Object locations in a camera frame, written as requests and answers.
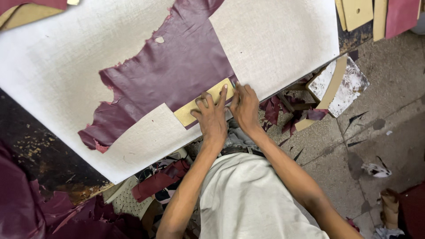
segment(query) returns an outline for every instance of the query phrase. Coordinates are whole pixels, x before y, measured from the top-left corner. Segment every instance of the man's left hand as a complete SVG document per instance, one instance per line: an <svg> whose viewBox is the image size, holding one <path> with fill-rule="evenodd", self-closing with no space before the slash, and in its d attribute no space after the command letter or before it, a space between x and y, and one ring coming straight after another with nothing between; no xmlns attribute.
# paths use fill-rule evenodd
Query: man's left hand
<svg viewBox="0 0 425 239"><path fill-rule="evenodd" d="M213 97L207 92L201 94L201 98L205 99L207 106L204 105L201 98L195 100L200 111L192 110L190 113L199 121L201 125L202 135L204 136L204 145L210 145L216 150L223 148L227 138L227 122L225 112L227 96L227 84L221 89L218 104L214 104Z"/></svg>

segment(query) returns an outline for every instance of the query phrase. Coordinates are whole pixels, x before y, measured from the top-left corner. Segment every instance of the white t-shirt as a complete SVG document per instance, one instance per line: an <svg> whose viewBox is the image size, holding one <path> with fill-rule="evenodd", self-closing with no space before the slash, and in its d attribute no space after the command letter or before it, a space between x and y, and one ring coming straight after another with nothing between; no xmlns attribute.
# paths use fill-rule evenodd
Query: white t-shirt
<svg viewBox="0 0 425 239"><path fill-rule="evenodd" d="M201 189L201 239L329 239L311 225L267 159L219 157Z"/></svg>

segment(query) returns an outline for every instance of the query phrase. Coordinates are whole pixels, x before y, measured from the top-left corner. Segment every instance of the wooden table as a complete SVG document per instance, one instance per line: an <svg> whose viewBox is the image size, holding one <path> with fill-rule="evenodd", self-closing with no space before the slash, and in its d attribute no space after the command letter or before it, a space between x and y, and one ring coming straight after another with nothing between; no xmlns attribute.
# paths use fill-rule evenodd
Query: wooden table
<svg viewBox="0 0 425 239"><path fill-rule="evenodd" d="M342 31L337 21L341 54L372 38L372 21L352 32ZM65 191L77 204L113 186L1 89L0 96L0 137L16 152L14 161L29 180L45 187L44 196Z"/></svg>

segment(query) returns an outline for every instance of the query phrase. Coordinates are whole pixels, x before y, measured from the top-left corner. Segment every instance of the hand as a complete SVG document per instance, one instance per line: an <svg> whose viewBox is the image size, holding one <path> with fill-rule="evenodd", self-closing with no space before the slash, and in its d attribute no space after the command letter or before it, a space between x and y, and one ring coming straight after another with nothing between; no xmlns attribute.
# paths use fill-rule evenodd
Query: hand
<svg viewBox="0 0 425 239"><path fill-rule="evenodd" d="M207 107L202 99L196 99L196 105L200 112L192 110L190 113L199 121L201 132L204 136L203 146L213 146L214 149L221 151L227 138L227 122L225 112L227 84L221 89L218 104L214 104L213 97L207 92L201 94L202 99L207 101Z"/></svg>
<svg viewBox="0 0 425 239"><path fill-rule="evenodd" d="M258 105L260 101L255 91L249 85L241 86L237 82L234 91L235 94L230 105L230 111L242 131L252 139L253 133L261 129L258 122Z"/></svg>

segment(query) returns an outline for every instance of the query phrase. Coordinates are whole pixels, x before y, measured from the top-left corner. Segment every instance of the belt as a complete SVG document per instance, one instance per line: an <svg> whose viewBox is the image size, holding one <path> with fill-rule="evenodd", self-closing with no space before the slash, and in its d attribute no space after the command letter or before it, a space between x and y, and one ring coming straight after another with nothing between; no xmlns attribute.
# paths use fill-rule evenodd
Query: belt
<svg viewBox="0 0 425 239"><path fill-rule="evenodd" d="M260 151L257 150L253 150L251 148L243 148L242 146L238 146L238 147L227 147L223 150L221 150L221 155L224 156L226 154L234 154L234 153L248 153L248 154L255 154L261 157L266 157L264 156L264 154Z"/></svg>

